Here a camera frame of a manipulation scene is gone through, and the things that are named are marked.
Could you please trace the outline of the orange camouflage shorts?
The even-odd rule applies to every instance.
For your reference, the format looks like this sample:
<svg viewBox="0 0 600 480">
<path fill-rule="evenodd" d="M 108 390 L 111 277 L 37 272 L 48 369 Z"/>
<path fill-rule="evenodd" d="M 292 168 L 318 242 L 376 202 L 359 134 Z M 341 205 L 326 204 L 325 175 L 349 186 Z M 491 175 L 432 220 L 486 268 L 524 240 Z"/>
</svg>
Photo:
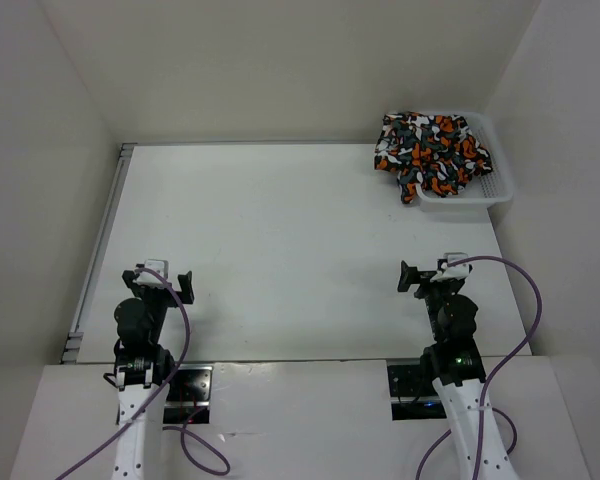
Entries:
<svg viewBox="0 0 600 480">
<path fill-rule="evenodd" d="M 489 150 L 457 114 L 386 114 L 373 162 L 376 170 L 396 175 L 405 205 L 419 189 L 440 198 L 455 196 L 473 179 L 493 172 Z"/>
</svg>

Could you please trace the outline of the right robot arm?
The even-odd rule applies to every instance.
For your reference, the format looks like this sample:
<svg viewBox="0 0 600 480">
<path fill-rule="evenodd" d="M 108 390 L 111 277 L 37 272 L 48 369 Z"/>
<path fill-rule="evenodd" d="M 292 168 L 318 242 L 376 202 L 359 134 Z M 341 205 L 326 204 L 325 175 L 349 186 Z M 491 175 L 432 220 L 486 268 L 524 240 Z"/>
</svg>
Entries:
<svg viewBox="0 0 600 480">
<path fill-rule="evenodd" d="M 446 254 L 435 270 L 402 262 L 397 290 L 415 287 L 425 302 L 434 343 L 425 348 L 418 370 L 420 385 L 436 393 L 449 423 L 462 479 L 517 479 L 502 440 L 489 394 L 487 375 L 474 334 L 478 306 L 460 293 L 471 272 L 468 265 L 449 268 L 463 254 Z"/>
</svg>

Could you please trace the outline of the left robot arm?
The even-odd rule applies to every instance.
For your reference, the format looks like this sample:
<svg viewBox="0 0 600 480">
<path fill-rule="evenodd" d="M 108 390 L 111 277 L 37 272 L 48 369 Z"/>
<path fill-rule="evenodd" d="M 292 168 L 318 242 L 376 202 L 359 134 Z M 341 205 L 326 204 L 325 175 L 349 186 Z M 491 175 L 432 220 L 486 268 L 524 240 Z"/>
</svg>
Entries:
<svg viewBox="0 0 600 480">
<path fill-rule="evenodd" d="M 168 281 L 169 263 L 150 259 L 123 272 L 132 296 L 118 304 L 113 317 L 114 383 L 118 391 L 118 433 L 112 477 L 161 479 L 164 404 L 180 385 L 179 362 L 159 344 L 166 314 L 191 305 L 192 274 L 180 274 L 180 289 Z"/>
</svg>

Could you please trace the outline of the white plastic basket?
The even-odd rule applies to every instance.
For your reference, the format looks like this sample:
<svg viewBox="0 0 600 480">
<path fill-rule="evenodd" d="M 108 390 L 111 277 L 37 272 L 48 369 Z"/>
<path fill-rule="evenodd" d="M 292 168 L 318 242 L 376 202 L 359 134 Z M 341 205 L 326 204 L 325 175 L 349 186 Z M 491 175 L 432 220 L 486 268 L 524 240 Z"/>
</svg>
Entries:
<svg viewBox="0 0 600 480">
<path fill-rule="evenodd" d="M 454 211 L 488 209 L 506 203 L 513 197 L 512 180 L 509 177 L 506 159 L 488 120 L 477 113 L 422 113 L 427 115 L 457 114 L 466 118 L 473 134 L 487 148 L 493 161 L 493 172 L 473 179 L 458 195 L 440 198 L 430 191 L 419 189 L 412 203 L 423 210 Z"/>
</svg>

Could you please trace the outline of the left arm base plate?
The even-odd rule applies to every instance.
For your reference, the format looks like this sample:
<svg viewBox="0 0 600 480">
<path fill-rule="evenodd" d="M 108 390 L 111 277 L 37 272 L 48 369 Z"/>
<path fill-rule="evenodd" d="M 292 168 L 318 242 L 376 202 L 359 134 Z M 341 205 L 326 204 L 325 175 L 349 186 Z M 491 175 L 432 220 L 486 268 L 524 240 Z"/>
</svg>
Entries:
<svg viewBox="0 0 600 480">
<path fill-rule="evenodd" d="M 165 388 L 168 394 L 163 402 L 165 425 L 208 424 L 213 367 L 187 364 L 181 367 Z"/>
</svg>

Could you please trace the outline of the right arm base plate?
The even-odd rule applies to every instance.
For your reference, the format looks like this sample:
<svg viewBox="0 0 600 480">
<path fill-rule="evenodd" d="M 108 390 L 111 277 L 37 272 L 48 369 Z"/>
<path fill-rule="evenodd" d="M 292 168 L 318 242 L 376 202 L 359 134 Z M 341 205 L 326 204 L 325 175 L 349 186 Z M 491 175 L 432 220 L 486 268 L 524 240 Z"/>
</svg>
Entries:
<svg viewBox="0 0 600 480">
<path fill-rule="evenodd" d="M 439 396 L 419 361 L 389 361 L 386 370 L 393 421 L 446 418 Z"/>
</svg>

